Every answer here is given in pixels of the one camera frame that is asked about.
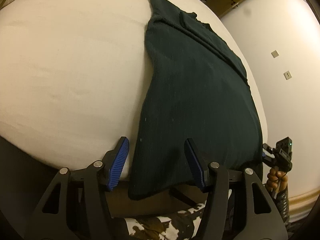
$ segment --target green fabric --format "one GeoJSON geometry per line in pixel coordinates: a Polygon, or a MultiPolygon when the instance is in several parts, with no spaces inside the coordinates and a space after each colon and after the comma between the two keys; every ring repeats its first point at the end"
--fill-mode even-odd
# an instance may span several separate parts
{"type": "Polygon", "coordinates": [[[229,169],[262,162],[260,121],[240,58],[195,13],[150,2],[145,45],[154,75],[140,115],[132,199],[192,181],[187,138],[229,169]]]}

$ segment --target power socket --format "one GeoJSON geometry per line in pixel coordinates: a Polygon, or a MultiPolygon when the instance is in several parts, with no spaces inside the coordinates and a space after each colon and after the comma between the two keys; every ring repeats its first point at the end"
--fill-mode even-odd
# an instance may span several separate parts
{"type": "Polygon", "coordinates": [[[284,74],[286,80],[292,78],[290,71],[284,72],[283,74],[284,74]]]}

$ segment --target white bed sheet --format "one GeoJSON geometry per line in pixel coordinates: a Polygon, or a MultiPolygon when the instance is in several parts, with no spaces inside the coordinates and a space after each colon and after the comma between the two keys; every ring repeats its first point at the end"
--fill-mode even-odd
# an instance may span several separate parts
{"type": "MultiPolygon", "coordinates": [[[[257,86],[229,32],[199,0],[169,1],[196,12],[241,58],[267,141],[257,86]]],[[[14,0],[1,9],[0,135],[72,170],[127,136],[127,179],[152,77],[144,48],[151,14],[149,0],[14,0]]]]}

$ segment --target blue gripper pad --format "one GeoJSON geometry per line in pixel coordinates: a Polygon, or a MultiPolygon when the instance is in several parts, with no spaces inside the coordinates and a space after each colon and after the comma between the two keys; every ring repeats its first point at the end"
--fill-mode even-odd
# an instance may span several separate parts
{"type": "Polygon", "coordinates": [[[109,181],[107,188],[112,191],[115,186],[118,185],[120,175],[129,153],[129,140],[125,137],[121,146],[116,153],[116,157],[113,160],[111,168],[109,169],[109,181]]]}
{"type": "Polygon", "coordinates": [[[202,190],[206,186],[204,182],[204,170],[197,156],[199,155],[199,150],[191,138],[186,139],[184,142],[184,154],[187,158],[195,184],[202,190]]]}

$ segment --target light switch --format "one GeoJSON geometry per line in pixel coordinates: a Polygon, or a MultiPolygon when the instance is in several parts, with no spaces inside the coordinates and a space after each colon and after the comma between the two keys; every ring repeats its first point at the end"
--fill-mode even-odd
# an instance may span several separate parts
{"type": "Polygon", "coordinates": [[[278,51],[273,51],[273,52],[271,52],[271,55],[273,56],[273,57],[278,57],[279,56],[279,53],[278,53],[278,51]]]}
{"type": "Polygon", "coordinates": [[[290,71],[284,72],[283,74],[284,74],[286,80],[292,78],[290,71]]]}

